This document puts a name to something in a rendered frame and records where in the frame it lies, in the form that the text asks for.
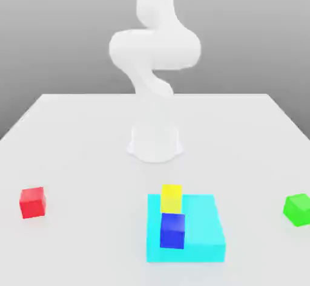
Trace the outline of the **small yellow cube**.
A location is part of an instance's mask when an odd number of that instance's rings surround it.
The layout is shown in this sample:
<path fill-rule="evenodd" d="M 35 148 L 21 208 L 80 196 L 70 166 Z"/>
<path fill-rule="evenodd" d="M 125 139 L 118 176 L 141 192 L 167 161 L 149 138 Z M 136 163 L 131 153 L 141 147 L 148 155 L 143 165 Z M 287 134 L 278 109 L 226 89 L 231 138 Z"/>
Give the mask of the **small yellow cube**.
<path fill-rule="evenodd" d="M 182 210 L 182 186 L 179 184 L 163 184 L 160 197 L 162 213 L 180 214 Z"/>

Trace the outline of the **small blue cube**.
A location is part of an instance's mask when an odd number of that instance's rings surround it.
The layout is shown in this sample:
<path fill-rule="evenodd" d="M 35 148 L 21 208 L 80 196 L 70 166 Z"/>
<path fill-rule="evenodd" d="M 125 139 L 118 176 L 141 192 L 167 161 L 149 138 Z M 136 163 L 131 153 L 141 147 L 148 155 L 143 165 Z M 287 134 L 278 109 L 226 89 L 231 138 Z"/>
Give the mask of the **small blue cube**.
<path fill-rule="evenodd" d="M 162 213 L 160 225 L 160 248 L 184 249 L 185 215 L 181 213 Z"/>

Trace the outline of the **small red cube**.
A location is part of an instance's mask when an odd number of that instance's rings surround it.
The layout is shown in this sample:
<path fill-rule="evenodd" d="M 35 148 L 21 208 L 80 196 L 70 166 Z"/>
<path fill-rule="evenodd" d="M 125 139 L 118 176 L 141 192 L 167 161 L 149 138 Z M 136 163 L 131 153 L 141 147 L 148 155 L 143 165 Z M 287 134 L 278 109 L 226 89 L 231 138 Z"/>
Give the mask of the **small red cube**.
<path fill-rule="evenodd" d="M 43 187 L 22 189 L 19 198 L 22 218 L 45 216 L 46 198 Z"/>

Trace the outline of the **small green cube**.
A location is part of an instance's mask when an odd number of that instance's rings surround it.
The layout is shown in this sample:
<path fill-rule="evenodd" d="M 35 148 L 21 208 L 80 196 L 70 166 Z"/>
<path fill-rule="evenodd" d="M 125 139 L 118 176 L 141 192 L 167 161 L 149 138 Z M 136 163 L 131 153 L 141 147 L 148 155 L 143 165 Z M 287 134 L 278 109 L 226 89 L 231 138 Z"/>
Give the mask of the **small green cube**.
<path fill-rule="evenodd" d="M 310 197 L 305 193 L 287 196 L 283 213 L 296 227 L 310 225 Z"/>

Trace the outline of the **large cyan box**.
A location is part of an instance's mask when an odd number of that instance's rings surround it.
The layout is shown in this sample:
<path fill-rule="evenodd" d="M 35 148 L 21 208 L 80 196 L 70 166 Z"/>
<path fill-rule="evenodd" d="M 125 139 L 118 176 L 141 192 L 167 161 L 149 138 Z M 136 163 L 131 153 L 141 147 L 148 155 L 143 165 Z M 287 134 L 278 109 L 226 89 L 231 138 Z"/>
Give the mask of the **large cyan box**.
<path fill-rule="evenodd" d="M 160 195 L 148 195 L 147 262 L 224 262 L 226 241 L 213 195 L 184 194 L 185 215 L 183 249 L 160 247 Z"/>

